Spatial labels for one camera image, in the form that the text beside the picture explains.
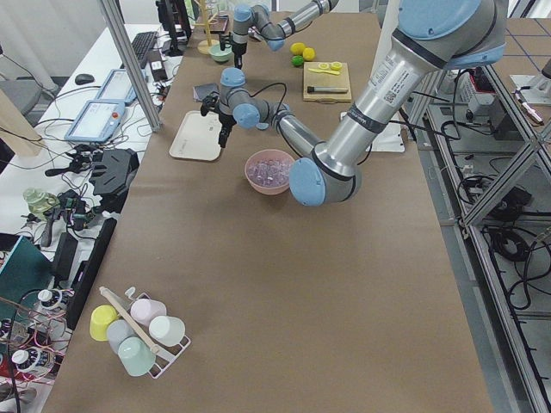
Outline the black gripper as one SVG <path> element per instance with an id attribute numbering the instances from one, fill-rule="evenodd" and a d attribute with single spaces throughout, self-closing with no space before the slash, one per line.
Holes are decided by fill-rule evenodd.
<path id="1" fill-rule="evenodd" d="M 219 146 L 226 148 L 227 140 L 232 132 L 233 127 L 236 125 L 236 120 L 230 114 L 222 112 L 219 103 L 219 93 L 211 92 L 201 100 L 200 113 L 205 117 L 208 113 L 215 113 L 218 115 L 221 129 L 219 132 Z"/>
<path id="2" fill-rule="evenodd" d="M 243 55 L 246 53 L 248 34 L 236 34 L 231 32 L 229 34 L 220 34 L 220 49 L 226 50 L 228 47 L 232 49 L 234 55 L 234 66 L 237 69 L 243 67 Z"/>

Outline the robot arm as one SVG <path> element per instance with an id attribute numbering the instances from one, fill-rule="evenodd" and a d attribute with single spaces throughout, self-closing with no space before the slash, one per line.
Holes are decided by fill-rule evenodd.
<path id="1" fill-rule="evenodd" d="M 427 74 L 493 64 L 505 50 L 506 1 L 402 1 L 390 51 L 335 132 L 323 141 L 286 105 L 253 97 L 245 89 L 241 67 L 249 28 L 256 28 L 276 51 L 286 38 L 336 5 L 311 1 L 278 23 L 263 6 L 237 6 L 232 33 L 224 39 L 232 46 L 234 66 L 222 71 L 218 92 L 201 103 L 201 115 L 215 113 L 219 118 L 220 146 L 226 145 L 235 125 L 273 126 L 299 155 L 290 168 L 289 185 L 293 197 L 308 207 L 345 201 L 357 193 L 362 154 Z"/>
<path id="2" fill-rule="evenodd" d="M 233 11 L 232 31 L 220 36 L 220 49 L 232 48 L 234 67 L 243 67 L 249 29 L 255 28 L 272 51 L 284 46 L 285 39 L 305 29 L 315 19 L 335 9 L 338 0 L 313 0 L 278 23 L 271 21 L 270 11 L 263 5 L 238 4 Z"/>

